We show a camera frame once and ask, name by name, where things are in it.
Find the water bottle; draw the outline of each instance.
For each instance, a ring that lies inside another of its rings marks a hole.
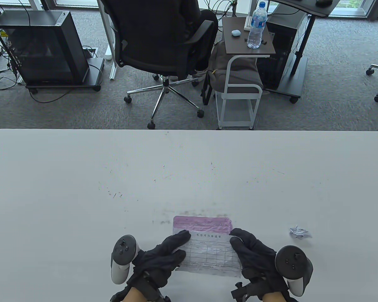
[[[252,14],[251,30],[248,36],[248,47],[258,48],[262,42],[262,33],[267,20],[267,11],[265,9],[265,3],[262,1],[259,3],[259,7],[255,9]]]

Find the computer case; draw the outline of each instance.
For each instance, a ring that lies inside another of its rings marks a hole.
[[[277,89],[281,77],[291,64],[297,43],[300,46],[307,14],[293,7],[279,4],[268,17],[267,29],[272,37],[275,55],[258,58],[257,67],[265,89]]]
[[[79,85],[89,71],[67,10],[5,10],[0,40],[28,86]]]

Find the black pants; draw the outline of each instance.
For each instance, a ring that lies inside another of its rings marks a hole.
[[[217,20],[217,17],[215,16],[215,14],[212,11],[207,10],[207,9],[202,10],[200,13],[201,13],[200,18],[198,20],[196,20],[196,22],[194,24],[195,31],[199,29],[199,27],[203,23],[203,21],[210,20],[210,21],[213,21],[213,32],[212,32],[212,36],[211,36],[210,41],[209,41],[208,46],[207,46],[206,56],[204,58],[201,58],[196,63],[195,69],[199,70],[199,71],[205,70],[209,66],[209,59],[210,59],[210,56],[212,54],[213,45],[215,43],[215,36],[217,35],[217,31],[218,31],[218,20]]]

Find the gray bag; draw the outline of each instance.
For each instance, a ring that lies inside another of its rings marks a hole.
[[[218,42],[210,56],[209,67],[206,73],[202,94],[203,104],[207,105],[212,93],[212,89],[217,92],[224,92],[225,75],[228,61],[233,57],[225,52],[225,41]],[[230,84],[257,84],[263,89],[261,77],[255,64],[255,58],[238,58],[231,64]],[[259,93],[253,87],[228,87],[228,93]]]

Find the keyboard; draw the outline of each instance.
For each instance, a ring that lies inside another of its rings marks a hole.
[[[247,16],[246,20],[245,20],[245,25],[243,27],[243,29],[245,31],[250,31],[251,30],[251,21],[252,21],[252,16]]]

